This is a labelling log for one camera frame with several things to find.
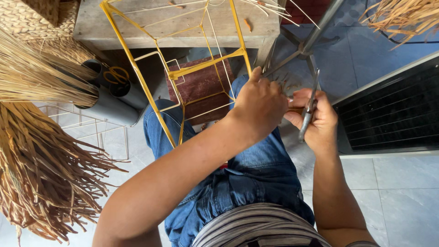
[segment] person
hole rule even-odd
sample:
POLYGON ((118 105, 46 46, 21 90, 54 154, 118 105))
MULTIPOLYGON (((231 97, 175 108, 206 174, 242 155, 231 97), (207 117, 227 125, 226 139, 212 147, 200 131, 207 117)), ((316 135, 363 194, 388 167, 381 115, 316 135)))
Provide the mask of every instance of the person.
MULTIPOLYGON (((346 184, 337 115, 325 93, 316 92, 315 119, 305 133, 316 156, 314 218, 277 128, 282 117, 301 127, 303 118, 288 109, 304 107, 311 89, 287 99, 258 67, 237 78, 232 91, 237 98, 229 113, 198 134, 185 122, 184 143, 175 149, 154 111, 146 111, 144 132, 156 160, 109 198, 93 247, 161 246, 157 226, 163 220, 173 247, 378 246, 346 184), (226 160, 228 167, 219 169, 226 160)), ((174 105, 165 99, 156 104, 174 105)), ((177 142, 182 110, 161 114, 177 142)))

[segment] hand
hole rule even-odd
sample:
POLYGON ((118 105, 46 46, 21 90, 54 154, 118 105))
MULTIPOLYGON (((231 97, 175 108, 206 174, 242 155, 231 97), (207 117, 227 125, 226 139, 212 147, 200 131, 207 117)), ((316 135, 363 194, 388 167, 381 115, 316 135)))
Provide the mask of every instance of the hand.
POLYGON ((287 98, 280 92, 277 82, 270 83, 261 75, 261 67, 253 70, 239 92, 234 108, 226 116, 242 138, 249 141, 247 146, 267 137, 288 110, 287 98))
MULTIPOLYGON (((290 108, 308 107, 312 89, 303 88, 293 93, 293 100, 288 103, 290 108)), ((326 93, 316 91, 317 107, 312 122, 305 132, 305 141, 314 153, 337 151, 337 114, 326 97, 326 93)), ((297 128, 302 127, 303 117, 295 112, 287 112, 284 118, 297 128)))

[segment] gray wooden surface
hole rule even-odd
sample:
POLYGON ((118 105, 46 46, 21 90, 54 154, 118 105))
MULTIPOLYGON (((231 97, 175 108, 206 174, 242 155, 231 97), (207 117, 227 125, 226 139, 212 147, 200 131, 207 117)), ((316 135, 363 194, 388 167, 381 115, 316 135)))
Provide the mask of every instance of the gray wooden surface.
MULTIPOLYGON (((193 0, 174 0, 174 3, 181 4, 191 2, 193 0)), ((212 4, 219 4, 222 0, 212 0, 212 4)), ((107 17, 99 7, 101 0, 85 0, 81 1, 78 18, 76 20, 74 38, 84 43, 94 46, 98 50, 121 49, 119 40, 110 25, 107 17)), ((260 48, 264 45, 264 40, 274 40, 280 33, 279 17, 269 12, 267 17, 256 6, 235 0, 235 7, 243 33, 245 45, 248 48, 260 48), (244 18, 248 19, 252 25, 252 32, 244 23, 244 18)), ((112 3, 114 7, 122 12, 141 10, 142 8, 155 8, 167 6, 167 0, 123 0, 112 3)), ((204 7, 205 2, 198 4, 190 4, 185 8, 178 9, 174 7, 164 8, 154 11, 143 11, 137 13, 126 14, 141 26, 148 25, 157 21, 161 21, 173 16, 183 14, 192 10, 204 7)), ((209 5, 208 10, 215 28, 220 47, 240 47, 233 16, 230 10, 228 0, 225 0, 219 6, 209 5)), ((161 22, 146 27, 153 37, 161 37, 176 31, 184 30, 199 25, 202 19, 203 11, 197 11, 185 16, 181 16, 172 20, 161 22)), ((120 16, 115 16, 115 21, 119 27, 122 36, 125 38, 129 48, 147 48, 155 47, 153 40, 145 33, 135 28, 133 25, 123 20, 120 16)), ((209 18, 206 14, 203 27, 208 37, 209 45, 216 47, 213 31, 209 18)), ((195 28, 186 32, 182 32, 170 37, 160 39, 159 47, 206 47, 206 41, 200 28, 195 28)))

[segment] gray pot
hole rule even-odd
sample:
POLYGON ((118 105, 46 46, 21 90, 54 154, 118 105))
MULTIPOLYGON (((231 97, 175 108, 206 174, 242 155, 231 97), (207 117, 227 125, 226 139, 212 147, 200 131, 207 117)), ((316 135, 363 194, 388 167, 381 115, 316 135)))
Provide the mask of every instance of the gray pot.
POLYGON ((98 100, 93 106, 75 106, 81 109, 85 115, 87 113, 96 114, 108 119, 109 122, 125 126, 135 124, 140 116, 134 108, 114 98, 103 88, 99 88, 98 100))
POLYGON ((148 106, 148 98, 143 89, 126 81, 126 84, 111 84, 110 94, 136 109, 145 109, 148 106))
POLYGON ((109 69, 106 66, 104 66, 101 62, 99 62, 96 59, 90 59, 83 62, 82 66, 87 67, 97 73, 97 77, 89 80, 88 81, 89 83, 94 84, 95 86, 102 85, 106 88, 110 87, 111 83, 109 83, 104 78, 104 72, 109 71, 109 69))

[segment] yellow-handled scissors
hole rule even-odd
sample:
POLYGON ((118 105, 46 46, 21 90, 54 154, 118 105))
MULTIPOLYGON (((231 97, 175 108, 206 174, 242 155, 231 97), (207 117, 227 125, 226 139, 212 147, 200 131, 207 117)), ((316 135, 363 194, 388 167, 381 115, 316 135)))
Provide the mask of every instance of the yellow-handled scissors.
POLYGON ((126 84, 126 82, 130 79, 128 72, 124 68, 114 66, 114 67, 111 67, 109 70, 110 71, 104 72, 104 78, 107 82, 110 82, 113 84, 119 84, 119 83, 126 84), (125 73, 125 76, 121 76, 119 73, 117 73, 116 69, 122 70, 125 73), (108 74, 111 74, 112 77, 115 78, 117 81, 112 81, 111 79, 107 78, 108 74))

